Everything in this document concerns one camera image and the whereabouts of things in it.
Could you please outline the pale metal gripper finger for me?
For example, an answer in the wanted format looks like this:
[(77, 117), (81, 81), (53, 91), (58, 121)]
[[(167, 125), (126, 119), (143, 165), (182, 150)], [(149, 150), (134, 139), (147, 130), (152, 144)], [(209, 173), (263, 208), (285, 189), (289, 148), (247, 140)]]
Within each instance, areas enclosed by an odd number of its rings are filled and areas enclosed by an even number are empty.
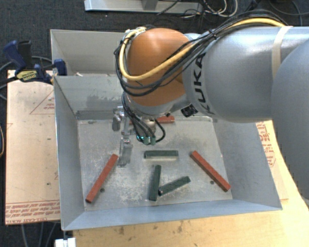
[(119, 158), (118, 158), (118, 167), (124, 167), (125, 166), (125, 160), (124, 160), (124, 145), (120, 146), (119, 149)]
[(124, 160), (125, 164), (129, 164), (131, 161), (131, 153), (133, 145), (131, 144), (131, 141), (129, 139), (123, 139), (122, 144), (124, 145)]

